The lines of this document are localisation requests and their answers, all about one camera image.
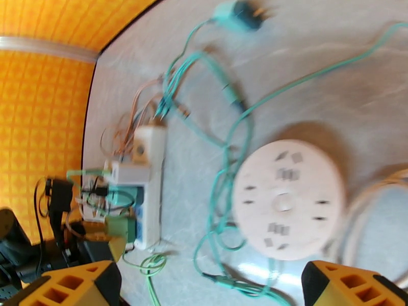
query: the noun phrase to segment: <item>white round disc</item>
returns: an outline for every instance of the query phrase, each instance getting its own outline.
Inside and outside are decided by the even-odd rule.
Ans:
[[[317,253],[340,218],[345,191],[339,171],[320,149],[278,140],[251,154],[233,191],[237,226],[256,250],[277,260]]]

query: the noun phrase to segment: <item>power strip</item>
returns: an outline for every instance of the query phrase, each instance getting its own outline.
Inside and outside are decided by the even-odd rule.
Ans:
[[[105,169],[111,174],[104,175],[108,185],[143,186],[143,204],[135,207],[136,241],[138,249],[147,249],[160,241],[160,208],[162,187],[162,166],[165,154],[167,128],[160,125],[143,125],[135,130],[133,163],[105,162]],[[84,219],[104,222],[104,216],[84,205]]]
[[[167,128],[145,125],[134,133],[133,162],[150,167],[149,182],[144,186],[143,204],[136,207],[136,241],[139,249],[147,249],[160,241],[160,208],[162,166]]]

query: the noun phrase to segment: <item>orange wallpaper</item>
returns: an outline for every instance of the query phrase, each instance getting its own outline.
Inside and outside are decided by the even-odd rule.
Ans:
[[[0,63],[0,206],[9,206],[37,242],[34,185],[81,167],[94,64],[1,50]],[[41,222],[52,237],[48,220]]]
[[[0,0],[0,36],[100,51],[155,0]]]

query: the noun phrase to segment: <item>cable connector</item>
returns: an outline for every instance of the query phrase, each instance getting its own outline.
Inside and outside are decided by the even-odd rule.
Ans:
[[[108,187],[107,186],[96,187],[92,193],[97,196],[106,197],[108,196]]]
[[[233,30],[257,31],[264,21],[264,9],[255,8],[250,0],[236,0],[219,4],[213,19]]]
[[[190,111],[183,104],[176,104],[178,112],[186,119],[190,116]]]
[[[170,108],[167,105],[166,98],[162,97],[162,99],[159,101],[159,105],[156,109],[155,113],[155,118],[159,118],[162,120],[163,118],[166,117],[166,115],[169,113]]]
[[[50,194],[49,212],[69,212],[71,210],[73,183],[58,178],[48,178],[45,193]]]
[[[203,276],[204,278],[207,278],[209,280],[211,280],[212,282],[216,283],[217,282],[217,276],[216,275],[210,275],[207,273],[202,273],[201,276]]]

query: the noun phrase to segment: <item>black slot mark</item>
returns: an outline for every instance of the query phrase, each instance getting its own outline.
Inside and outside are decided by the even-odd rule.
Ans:
[[[265,238],[264,239],[264,242],[265,242],[265,246],[266,247],[273,247],[273,242],[272,242],[272,239],[270,239],[270,238]]]
[[[282,236],[287,236],[289,235],[289,229],[290,226],[285,226],[283,224],[277,224],[277,223],[269,223],[268,225],[268,233],[275,233],[279,234]]]
[[[276,161],[279,161],[279,160],[283,160],[283,159],[286,157],[287,154],[288,154],[288,151],[285,151],[285,152],[280,153],[280,154],[277,156],[277,158],[275,159],[275,162],[276,162]]]
[[[300,171],[297,169],[281,168],[276,173],[277,180],[281,179],[283,181],[295,181],[295,180],[299,180],[299,177],[300,177]]]
[[[279,246],[278,250],[283,250],[286,249],[289,246],[289,244],[282,244]]]
[[[293,163],[295,164],[303,162],[302,153],[297,152],[297,153],[292,154],[292,160],[293,160]]]

